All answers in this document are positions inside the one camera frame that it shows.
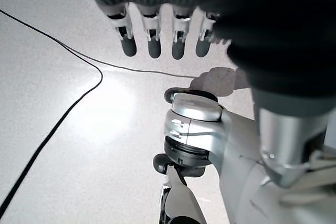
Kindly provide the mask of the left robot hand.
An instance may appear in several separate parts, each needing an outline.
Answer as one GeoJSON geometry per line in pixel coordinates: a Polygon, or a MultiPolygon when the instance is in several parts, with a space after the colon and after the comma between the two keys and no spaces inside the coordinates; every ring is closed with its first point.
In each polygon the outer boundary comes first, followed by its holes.
{"type": "Polygon", "coordinates": [[[281,187],[309,168],[308,143],[335,108],[335,0],[95,0],[113,5],[197,6],[219,16],[216,39],[242,68],[259,109],[260,152],[281,187]]]}

